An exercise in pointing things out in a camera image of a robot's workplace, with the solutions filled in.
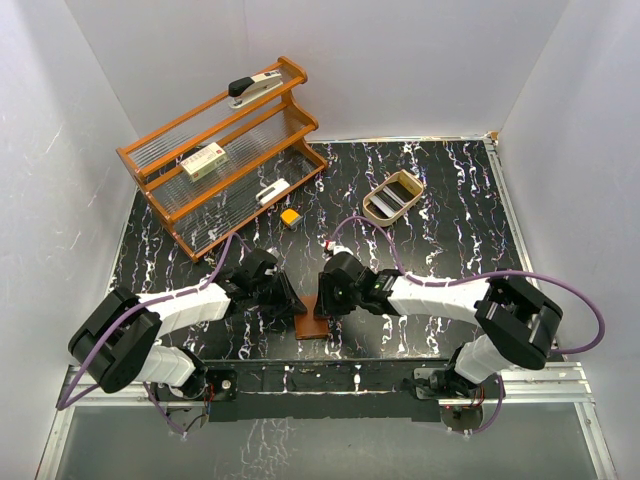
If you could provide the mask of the brown leather card holder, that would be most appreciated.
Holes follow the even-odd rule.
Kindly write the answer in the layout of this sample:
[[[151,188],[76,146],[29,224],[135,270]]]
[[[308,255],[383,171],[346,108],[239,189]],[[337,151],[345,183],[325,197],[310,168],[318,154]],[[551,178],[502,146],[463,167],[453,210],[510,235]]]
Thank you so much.
[[[301,302],[305,306],[306,312],[294,315],[295,335],[299,341],[326,339],[329,336],[328,319],[316,317],[314,314],[316,300],[316,296],[301,297]]]

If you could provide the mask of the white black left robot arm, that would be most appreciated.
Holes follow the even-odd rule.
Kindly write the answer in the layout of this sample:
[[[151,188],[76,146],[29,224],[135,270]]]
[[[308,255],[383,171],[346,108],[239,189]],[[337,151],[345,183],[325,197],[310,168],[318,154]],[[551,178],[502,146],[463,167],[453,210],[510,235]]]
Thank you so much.
[[[130,383],[164,384],[186,399],[201,396],[207,367],[185,347],[161,337],[202,322],[256,309],[268,317],[303,315],[307,307],[271,252],[254,249],[236,267],[214,270],[197,285],[163,294],[111,290],[68,343],[71,356],[106,393]]]

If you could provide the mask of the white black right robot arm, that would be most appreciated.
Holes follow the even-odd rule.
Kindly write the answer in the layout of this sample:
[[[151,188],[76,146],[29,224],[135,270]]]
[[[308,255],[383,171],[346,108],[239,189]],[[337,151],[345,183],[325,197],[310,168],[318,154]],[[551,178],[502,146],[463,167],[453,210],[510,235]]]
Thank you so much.
[[[447,366],[409,385],[430,396],[469,397],[492,375],[512,366],[540,370],[563,317],[549,297],[516,275],[458,284],[378,272],[348,251],[333,255],[318,275],[314,314],[339,317],[361,308],[374,315],[427,315],[478,325],[483,333],[458,347]]]

